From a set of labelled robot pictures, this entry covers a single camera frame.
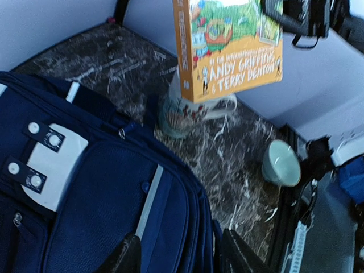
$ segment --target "mug handle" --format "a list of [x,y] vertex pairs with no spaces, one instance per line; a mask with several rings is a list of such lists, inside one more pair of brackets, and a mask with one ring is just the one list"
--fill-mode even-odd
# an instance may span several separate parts
[[219,110],[213,110],[206,114],[204,117],[204,120],[208,119],[216,119],[216,118],[223,118],[225,115],[232,114],[238,107],[238,100],[237,96],[235,94],[230,94],[227,96],[222,97],[223,99],[227,101],[232,101],[234,106],[231,109],[219,109]]

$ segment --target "ceramic mug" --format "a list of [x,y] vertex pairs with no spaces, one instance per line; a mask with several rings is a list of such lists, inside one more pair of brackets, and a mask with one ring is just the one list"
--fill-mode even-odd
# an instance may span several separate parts
[[[224,101],[226,101],[226,107],[216,109],[216,106]],[[233,113],[237,106],[238,102],[234,94],[196,104],[182,98],[177,70],[169,86],[167,97],[159,109],[159,127],[162,132],[173,138],[183,138],[202,121],[222,118]]]
[[273,140],[263,156],[262,175],[278,186],[296,186],[301,179],[301,168],[292,147],[282,140]]

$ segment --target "backpack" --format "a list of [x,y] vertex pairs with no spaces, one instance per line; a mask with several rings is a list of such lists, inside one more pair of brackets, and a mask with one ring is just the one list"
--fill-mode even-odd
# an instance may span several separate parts
[[94,272],[128,234],[140,272],[214,272],[204,187],[144,124],[75,82],[0,72],[0,272]]

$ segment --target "white wall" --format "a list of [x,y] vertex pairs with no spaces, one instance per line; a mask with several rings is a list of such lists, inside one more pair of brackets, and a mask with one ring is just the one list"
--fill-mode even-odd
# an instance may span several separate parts
[[0,0],[0,70],[114,14],[117,0]]
[[[124,25],[176,55],[172,12],[172,0],[130,0]],[[238,97],[275,125],[288,122],[306,139],[364,123],[364,56],[334,31],[311,51],[293,48],[292,39],[284,35],[283,81]]]

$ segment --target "bowl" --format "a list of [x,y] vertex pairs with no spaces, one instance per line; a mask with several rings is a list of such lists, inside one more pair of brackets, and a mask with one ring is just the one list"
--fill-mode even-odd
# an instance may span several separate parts
[[294,187],[301,179],[301,168],[292,147],[282,140],[273,140],[263,157],[265,180],[278,186]]

